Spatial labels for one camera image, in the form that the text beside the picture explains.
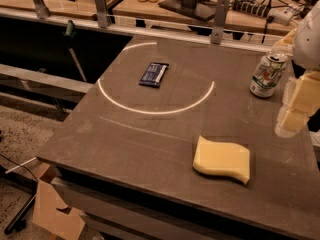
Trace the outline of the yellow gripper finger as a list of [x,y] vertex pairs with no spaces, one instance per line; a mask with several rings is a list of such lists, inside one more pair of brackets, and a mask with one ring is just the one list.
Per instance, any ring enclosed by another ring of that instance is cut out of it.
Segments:
[[293,42],[294,37],[296,35],[297,29],[294,28],[291,30],[287,35],[285,35],[283,38],[278,40],[276,43],[273,44],[271,48],[272,53],[282,53],[288,56],[293,55]]
[[275,133],[282,138],[298,134],[320,109],[320,72],[308,71],[286,83],[282,107],[279,110]]

